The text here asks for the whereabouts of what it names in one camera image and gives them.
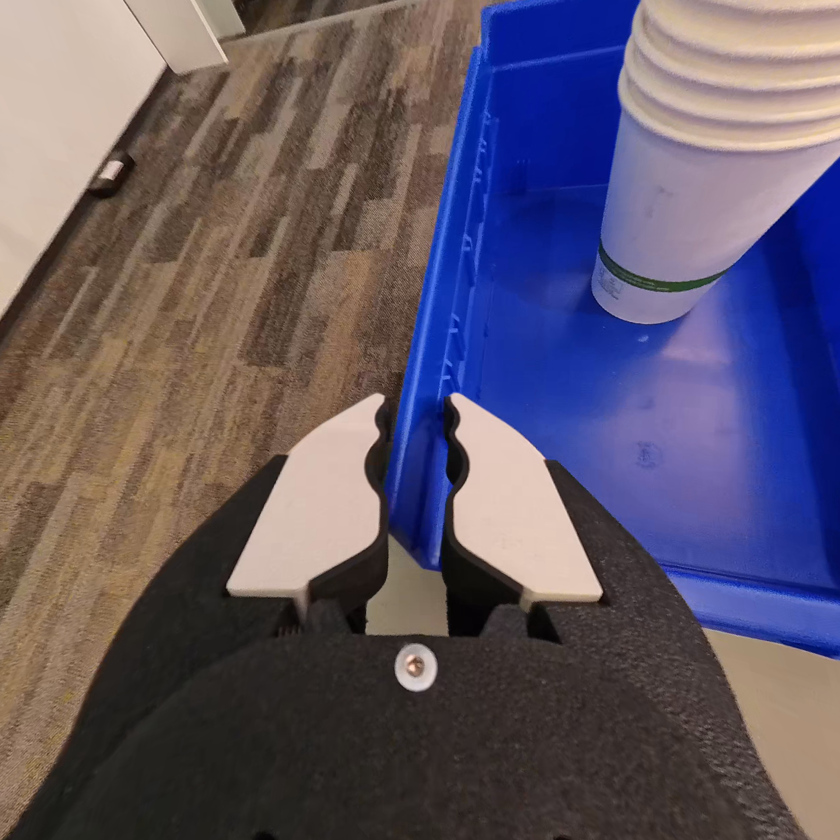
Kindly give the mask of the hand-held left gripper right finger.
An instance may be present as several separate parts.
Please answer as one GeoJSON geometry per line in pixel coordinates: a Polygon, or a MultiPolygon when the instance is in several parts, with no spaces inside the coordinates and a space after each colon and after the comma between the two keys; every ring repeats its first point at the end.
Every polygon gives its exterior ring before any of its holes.
{"type": "Polygon", "coordinates": [[[536,446],[460,393],[445,398],[444,436],[449,633],[480,635],[499,606],[530,616],[546,605],[600,602],[603,585],[536,446]]]}

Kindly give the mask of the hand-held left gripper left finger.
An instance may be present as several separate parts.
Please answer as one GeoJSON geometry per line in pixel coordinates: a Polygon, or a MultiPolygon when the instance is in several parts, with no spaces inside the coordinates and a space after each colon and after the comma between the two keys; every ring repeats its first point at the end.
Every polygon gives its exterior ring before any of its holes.
{"type": "Polygon", "coordinates": [[[333,602],[364,634],[367,606],[389,562],[384,483],[391,417],[368,395],[311,430],[287,453],[226,593],[285,599],[299,623],[333,602]]]}

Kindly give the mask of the blue plastic bin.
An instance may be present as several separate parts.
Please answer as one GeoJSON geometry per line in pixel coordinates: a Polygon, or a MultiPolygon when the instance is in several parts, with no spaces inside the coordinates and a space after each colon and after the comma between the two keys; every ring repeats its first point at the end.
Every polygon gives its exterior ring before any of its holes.
{"type": "Polygon", "coordinates": [[[838,163],[686,317],[591,274],[635,2],[481,15],[406,367],[392,530],[439,567],[444,400],[566,468],[705,627],[838,658],[838,163]]]}

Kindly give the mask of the white paper cup green stripe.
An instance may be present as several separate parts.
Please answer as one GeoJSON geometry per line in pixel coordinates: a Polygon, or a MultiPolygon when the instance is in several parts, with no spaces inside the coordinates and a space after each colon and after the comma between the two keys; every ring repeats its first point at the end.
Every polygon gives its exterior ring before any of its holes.
{"type": "Polygon", "coordinates": [[[614,317],[651,325],[693,309],[838,159],[838,140],[711,150],[623,109],[591,290],[614,317]]]}
{"type": "Polygon", "coordinates": [[[697,147],[730,151],[777,151],[808,148],[838,140],[838,116],[769,122],[736,115],[702,115],[649,97],[620,77],[617,93],[623,109],[646,129],[697,147]]]}
{"type": "Polygon", "coordinates": [[[793,93],[838,88],[838,54],[827,56],[671,55],[634,41],[626,46],[635,70],[694,86],[793,93]]]}
{"type": "Polygon", "coordinates": [[[838,88],[830,88],[830,98],[822,100],[822,93],[803,91],[793,93],[749,92],[739,89],[694,86],[657,74],[622,69],[622,77],[651,98],[671,107],[698,112],[707,116],[726,114],[747,120],[766,119],[772,123],[795,120],[824,119],[839,116],[838,88]]]}
{"type": "Polygon", "coordinates": [[[737,47],[714,47],[673,35],[647,17],[633,21],[633,36],[639,51],[654,63],[693,77],[735,73],[773,81],[794,83],[805,79],[838,77],[839,59],[834,56],[772,56],[750,54],[737,47]]]}
{"type": "Polygon", "coordinates": [[[645,21],[687,45],[735,56],[838,56],[839,5],[829,1],[645,1],[645,21]]]}

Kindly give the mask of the black floor device red label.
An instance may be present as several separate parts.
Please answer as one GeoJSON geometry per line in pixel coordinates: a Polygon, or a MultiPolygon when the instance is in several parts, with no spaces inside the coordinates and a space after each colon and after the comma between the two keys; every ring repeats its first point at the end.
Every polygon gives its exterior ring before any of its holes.
{"type": "Polygon", "coordinates": [[[135,161],[129,152],[115,150],[89,183],[87,193],[99,199],[115,196],[129,179],[134,167],[135,161]]]}

